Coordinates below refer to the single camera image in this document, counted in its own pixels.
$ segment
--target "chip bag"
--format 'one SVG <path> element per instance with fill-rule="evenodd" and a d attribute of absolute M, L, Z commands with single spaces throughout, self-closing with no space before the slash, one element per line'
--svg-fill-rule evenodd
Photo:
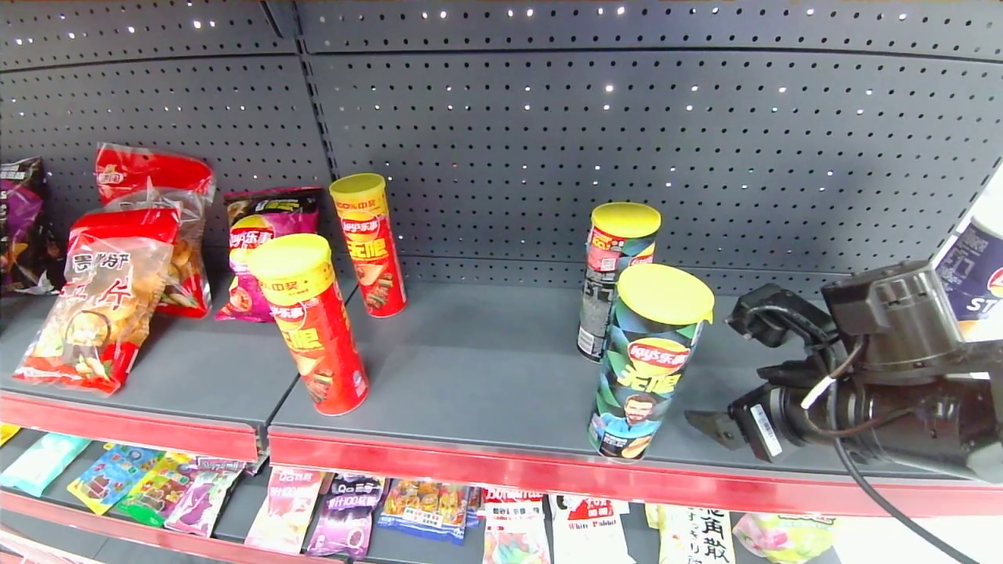
<path fill-rule="evenodd" d="M 774 564 L 804 564 L 832 546 L 835 519 L 746 513 L 733 530 L 749 552 Z"/>
<path fill-rule="evenodd" d="M 54 294 L 66 253 L 45 216 L 45 172 L 38 157 L 0 165 L 0 289 Z"/>
<path fill-rule="evenodd" d="M 177 208 L 181 230 L 157 311 L 185 317 L 209 313 L 212 298 L 202 236 L 206 210 L 216 195 L 216 177 L 201 161 L 120 145 L 100 144 L 94 163 L 101 205 L 108 212 Z"/>
<path fill-rule="evenodd" d="M 316 233 L 319 187 L 277 188 L 264 192 L 228 194 L 227 217 L 230 220 L 230 301 L 217 319 L 238 319 L 270 323 L 271 306 L 261 291 L 258 279 L 248 271 L 247 259 L 259 245 L 295 233 Z"/>
<path fill-rule="evenodd" d="M 105 393 L 121 387 L 149 334 L 178 226 L 174 209 L 80 218 L 70 231 L 66 285 L 14 377 Z"/>

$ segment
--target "potato chip bag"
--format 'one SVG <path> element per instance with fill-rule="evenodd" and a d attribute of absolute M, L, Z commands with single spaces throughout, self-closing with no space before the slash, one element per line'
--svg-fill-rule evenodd
<path fill-rule="evenodd" d="M 156 310 L 203 317 L 212 297 L 202 258 L 206 210 L 216 195 L 216 177 L 201 161 L 112 144 L 97 147 L 97 191 L 105 211 L 176 208 L 181 230 L 168 267 L 168 283 Z"/>
<path fill-rule="evenodd" d="M 217 319 L 271 323 L 272 311 L 258 279 L 248 271 L 248 255 L 259 245 L 284 235 L 317 233 L 320 187 L 276 188 L 228 194 L 230 220 L 230 301 Z"/>
<path fill-rule="evenodd" d="M 66 285 L 14 377 L 117 390 L 163 292 L 176 209 L 83 216 L 70 230 Z"/>

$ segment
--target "red snack bag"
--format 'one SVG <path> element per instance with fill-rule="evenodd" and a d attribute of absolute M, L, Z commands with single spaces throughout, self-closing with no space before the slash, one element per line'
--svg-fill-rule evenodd
<path fill-rule="evenodd" d="M 202 258 L 206 209 L 216 195 L 216 177 L 209 167 L 190 157 L 105 143 L 97 147 L 94 176 L 106 211 L 181 211 L 181 231 L 168 269 L 168 285 L 156 310 L 186 317 L 209 313 L 212 297 Z"/>
<path fill-rule="evenodd" d="M 180 222 L 176 209 L 80 218 L 70 231 L 66 285 L 14 377 L 105 393 L 121 387 L 149 334 Z"/>

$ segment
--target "yellow plastic lid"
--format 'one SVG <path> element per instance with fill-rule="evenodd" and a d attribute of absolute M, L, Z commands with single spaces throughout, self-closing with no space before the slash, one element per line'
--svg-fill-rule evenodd
<path fill-rule="evenodd" d="M 658 231 L 662 214 L 644 204 L 612 202 L 592 211 L 592 225 L 616 237 L 636 239 Z"/>
<path fill-rule="evenodd" d="M 714 293 L 699 278 L 661 264 L 636 264 L 620 274 L 617 293 L 638 315 L 667 325 L 714 321 Z"/>
<path fill-rule="evenodd" d="M 361 173 L 334 181 L 328 191 L 332 198 L 337 198 L 342 194 L 358 195 L 369 191 L 382 192 L 385 188 L 386 180 L 382 176 L 376 173 Z"/>
<path fill-rule="evenodd" d="M 286 280 L 319 269 L 331 260 L 327 239 L 298 233 L 272 239 L 248 255 L 248 270 L 259 280 Z"/>

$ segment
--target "red packaging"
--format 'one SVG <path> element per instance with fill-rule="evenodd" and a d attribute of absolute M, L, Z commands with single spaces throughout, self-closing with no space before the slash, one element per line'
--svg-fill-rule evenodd
<path fill-rule="evenodd" d="M 168 270 L 168 284 L 156 310 L 203 317 L 212 297 L 202 258 L 206 210 L 216 195 L 216 177 L 201 161 L 112 144 L 97 147 L 94 176 L 101 205 L 108 212 L 137 208 L 177 208 L 181 230 Z"/>
<path fill-rule="evenodd" d="M 366 311 L 390 317 L 404 309 L 407 294 L 390 232 L 386 181 L 366 173 L 338 179 L 328 189 L 341 220 Z"/>
<path fill-rule="evenodd" d="M 178 210 L 80 218 L 69 237 L 66 285 L 14 377 L 111 393 L 149 334 L 178 236 Z"/>

